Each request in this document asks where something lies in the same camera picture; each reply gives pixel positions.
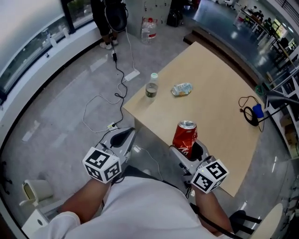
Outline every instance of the white cable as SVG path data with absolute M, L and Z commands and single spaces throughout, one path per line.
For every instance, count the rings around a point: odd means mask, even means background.
M 130 39 L 129 39 L 127 28 L 126 28 L 126 33 L 127 33 L 127 38 L 128 38 L 128 42 L 129 42 L 129 45 L 130 45 L 130 51 L 131 51 L 132 62 L 133 62 L 133 69 L 136 70 L 135 69 L 135 62 L 134 62 L 134 58 L 133 58 L 132 46 L 131 46 L 131 42 L 130 42 Z
M 117 85 L 117 89 L 118 89 L 118 91 L 120 92 L 120 96 L 122 96 L 122 92 L 121 92 L 121 90 L 119 89 L 119 86 L 121 85 L 121 82 Z M 119 98 L 119 100 L 118 101 L 116 101 L 116 102 L 111 102 L 111 101 L 109 101 L 108 99 L 106 99 L 104 96 L 101 96 L 101 95 L 96 95 L 96 96 L 94 96 L 92 99 L 90 99 L 88 102 L 87 102 L 87 104 L 85 105 L 85 109 L 84 109 L 84 114 L 83 114 L 83 117 L 82 117 L 82 122 L 83 122 L 83 124 L 85 124 L 86 126 L 87 126 L 87 128 L 89 128 L 93 133 L 100 133 L 100 132 L 104 132 L 104 131 L 107 131 L 108 130 L 108 128 L 107 129 L 103 129 L 103 130 L 100 130 L 100 131 L 94 131 L 94 130 L 92 130 L 86 123 L 85 123 L 85 121 L 84 121 L 84 117 L 85 117 L 85 113 L 86 113 L 86 109 L 87 109 L 87 106 L 88 106 L 88 104 L 90 103 L 90 102 L 92 102 L 95 98 L 97 98 L 97 97 L 102 97 L 105 101 L 107 101 L 108 103 L 110 103 L 110 104 L 112 104 L 112 105 L 115 105 L 115 104 L 117 104 L 120 100 L 121 100 L 121 98 Z
M 146 151 L 148 154 L 149 154 L 149 156 L 152 158 L 152 160 L 154 160 L 156 163 L 157 163 L 157 165 L 158 165 L 158 173 L 159 173 L 159 175 L 160 175 L 160 177 L 161 177 L 161 181 L 163 181 L 163 178 L 162 178 L 162 175 L 161 175 L 161 173 L 160 173 L 160 165 L 159 165 L 159 163 L 150 155 L 150 153 L 149 153 L 149 151 L 147 151 L 146 149 L 144 149 L 144 148 L 142 148 L 142 147 L 140 147 L 140 146 L 137 146 L 137 145 L 133 145 L 134 147 L 136 147 L 136 148 L 139 148 L 139 149 L 142 149 L 142 150 L 144 150 L 144 151 Z

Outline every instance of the white cabinet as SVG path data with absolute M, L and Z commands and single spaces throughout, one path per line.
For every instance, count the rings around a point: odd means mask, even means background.
M 159 28 L 166 24 L 171 0 L 126 0 L 125 3 L 129 14 L 128 32 L 140 38 L 143 17 L 157 20 Z

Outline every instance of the plastic water bottle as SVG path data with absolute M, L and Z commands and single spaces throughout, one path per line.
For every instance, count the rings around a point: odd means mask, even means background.
M 152 73 L 150 81 L 145 86 L 145 95 L 152 101 L 155 100 L 158 92 L 158 74 Z
M 144 44 L 151 44 L 157 35 L 157 24 L 152 18 L 143 20 L 141 28 L 141 42 Z

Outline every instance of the chair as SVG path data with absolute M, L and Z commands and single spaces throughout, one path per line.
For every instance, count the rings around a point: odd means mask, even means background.
M 243 210 L 236 211 L 233 215 L 231 215 L 229 217 L 229 220 L 232 225 L 234 234 L 236 234 L 238 231 L 241 230 L 250 235 L 252 235 L 254 230 L 244 226 L 245 221 L 250 221 L 250 222 L 257 223 L 257 224 L 260 224 L 262 221 L 260 219 L 247 216 L 246 212 Z
M 5 161 L 1 162 L 1 164 L 0 164 L 0 184 L 2 185 L 3 190 L 6 192 L 6 194 L 9 195 L 9 191 L 6 190 L 6 183 L 13 184 L 13 182 L 10 179 L 7 179 L 4 176 L 4 173 L 5 173 L 4 167 L 5 167 L 5 165 L 6 165 Z

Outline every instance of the blue object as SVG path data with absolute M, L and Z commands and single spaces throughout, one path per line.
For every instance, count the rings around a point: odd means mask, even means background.
M 258 118 L 263 118 L 263 110 L 262 110 L 261 104 L 257 104 L 255 106 L 253 106 L 252 110 Z

